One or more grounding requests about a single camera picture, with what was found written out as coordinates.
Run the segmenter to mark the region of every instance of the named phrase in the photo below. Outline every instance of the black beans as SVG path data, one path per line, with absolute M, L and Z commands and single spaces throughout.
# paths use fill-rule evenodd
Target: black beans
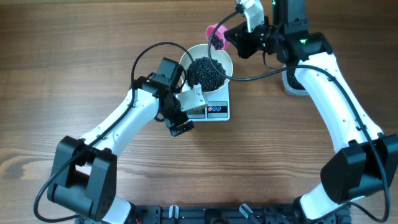
M 213 64 L 220 72 L 226 74 L 221 63 L 213 59 Z M 198 74 L 198 83 L 201 84 L 201 89 L 203 91 L 214 91 L 224 85 L 225 77 L 222 77 L 220 74 L 218 74 L 218 72 L 211 65 L 208 57 L 196 59 L 195 65 Z M 187 83 L 190 87 L 192 87 L 195 84 L 195 73 L 193 72 L 192 64 L 188 67 L 187 75 Z
M 299 81 L 297 81 L 294 74 L 290 72 L 287 73 L 287 82 L 289 83 L 290 87 L 295 90 L 305 90 L 305 88 L 299 83 Z
M 217 35 L 211 39 L 211 44 L 216 50 L 221 50 L 224 47 L 223 41 Z

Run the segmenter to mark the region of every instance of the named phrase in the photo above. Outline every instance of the plastic container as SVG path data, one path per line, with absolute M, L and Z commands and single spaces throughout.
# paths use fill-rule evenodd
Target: plastic container
M 290 96 L 309 96 L 306 90 L 296 90 L 295 88 L 289 85 L 289 81 L 287 81 L 287 72 L 282 72 L 282 81 L 284 83 L 285 92 Z
M 213 31 L 214 31 L 214 29 L 216 28 L 217 25 L 218 25 L 218 24 L 214 24 L 214 25 L 210 25 L 210 26 L 207 27 L 207 29 L 206 29 L 206 39 L 207 39 L 207 41 L 209 41 L 210 36 L 211 36 L 211 34 L 213 33 Z M 224 44 L 224 47 L 223 47 L 222 49 L 220 49 L 220 50 L 225 50 L 225 49 L 229 46 L 229 44 L 230 44 L 230 42 L 227 41 L 227 40 L 225 39 L 225 37 L 224 37 L 224 33 L 225 33 L 227 30 L 228 30 L 228 29 L 227 29 L 224 25 L 221 25 L 221 26 L 217 29 L 217 31 L 216 31 L 216 34 L 215 34 L 215 35 L 216 35 L 218 38 L 220 38 L 220 40 L 223 41 L 223 44 Z
M 192 55 L 192 58 L 194 60 L 198 59 L 198 58 L 202 58 L 202 57 L 208 57 L 207 47 L 208 47 L 208 44 L 199 44 L 199 45 L 196 45 L 196 46 L 188 49 L 188 52 Z M 231 60 L 231 57 L 228 55 L 228 53 L 225 50 L 215 50 L 212 48 L 211 49 L 211 57 L 212 57 L 212 59 L 218 60 L 218 62 L 223 65 L 223 68 L 225 69 L 225 74 L 227 76 L 232 77 L 233 70 L 234 70 L 232 60 Z M 188 70 L 188 67 L 191 63 L 192 62 L 191 62 L 189 56 L 187 55 L 187 53 L 184 53 L 180 60 L 180 65 L 182 65 L 185 70 Z M 182 73 L 181 79 L 184 80 L 184 78 L 185 78 L 185 75 Z M 207 95 L 216 93 L 217 91 L 219 91 L 220 89 L 225 87 L 228 84 L 228 82 L 229 82 L 229 79 L 226 78 L 224 81 L 224 85 L 220 86 L 217 90 L 207 91 L 205 93 Z M 188 86 L 188 83 L 186 83 L 186 84 L 184 84 L 182 91 L 186 91 L 189 89 L 190 89 L 190 87 Z

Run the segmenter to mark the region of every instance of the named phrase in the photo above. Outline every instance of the wooden surface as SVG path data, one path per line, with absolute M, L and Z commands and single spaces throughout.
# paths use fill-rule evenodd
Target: wooden surface
M 204 43 L 230 1 L 0 6 L 0 223 L 39 223 L 32 204 L 65 135 L 88 132 L 125 97 L 135 58 L 151 44 Z M 323 32 L 345 78 L 386 134 L 398 133 L 398 2 L 307 1 L 311 31 Z M 271 14 L 271 4 L 266 5 Z M 226 25 L 243 21 L 234 18 Z M 234 62 L 234 76 L 268 72 L 261 55 Z M 145 55 L 137 76 L 156 71 L 175 47 Z M 281 67 L 273 56 L 268 64 Z M 118 195 L 135 204 L 289 203 L 320 182 L 331 139 L 310 98 L 288 96 L 281 76 L 230 82 L 231 119 L 197 123 L 177 138 L 151 122 L 118 162 Z M 398 183 L 391 187 L 398 223 Z M 382 194 L 361 202 L 383 211 Z M 46 217 L 71 214 L 44 199 Z M 372 223 L 353 209 L 355 223 Z

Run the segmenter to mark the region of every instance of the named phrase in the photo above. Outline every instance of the black mounting base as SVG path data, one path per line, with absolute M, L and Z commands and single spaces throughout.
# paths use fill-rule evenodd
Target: black mounting base
M 262 224 L 299 224 L 291 218 L 291 204 L 274 204 L 265 207 L 250 207 L 254 217 Z M 227 222 L 214 221 L 208 223 L 205 220 L 206 210 L 213 209 L 221 212 L 221 217 Z M 239 207 L 180 207 L 177 218 L 169 218 L 169 207 L 160 207 L 156 205 L 136 206 L 136 215 L 138 222 L 131 221 L 129 224 L 253 224 L 252 221 L 245 218 L 239 211 Z M 92 220 L 76 219 L 75 224 L 100 224 Z M 316 224 L 351 224 L 349 208 L 342 209 L 339 212 L 330 215 L 328 218 L 316 222 Z

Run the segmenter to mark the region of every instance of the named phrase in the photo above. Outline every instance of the table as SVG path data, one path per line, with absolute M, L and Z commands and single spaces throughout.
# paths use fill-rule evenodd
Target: table
M 55 147 L 93 129 L 124 99 L 135 58 L 146 47 L 205 42 L 207 25 L 233 1 L 151 1 L 0 6 L 0 223 L 40 223 L 34 198 L 50 175 Z M 271 3 L 264 1 L 266 14 Z M 398 2 L 307 1 L 310 31 L 333 46 L 351 89 L 386 134 L 398 133 Z M 243 19 L 227 22 L 233 27 Z M 269 72 L 258 53 L 228 53 L 234 76 Z M 139 62 L 138 76 L 155 72 L 161 46 Z M 267 63 L 281 67 L 275 57 Z M 284 93 L 281 76 L 230 82 L 231 119 L 196 123 L 173 138 L 164 124 L 145 126 L 118 160 L 118 195 L 137 205 L 290 203 L 320 182 L 333 156 L 331 139 L 310 98 Z M 398 184 L 391 187 L 398 222 Z M 382 193 L 361 203 L 380 216 Z M 46 217 L 71 212 L 40 203 Z M 372 223 L 352 209 L 354 223 Z

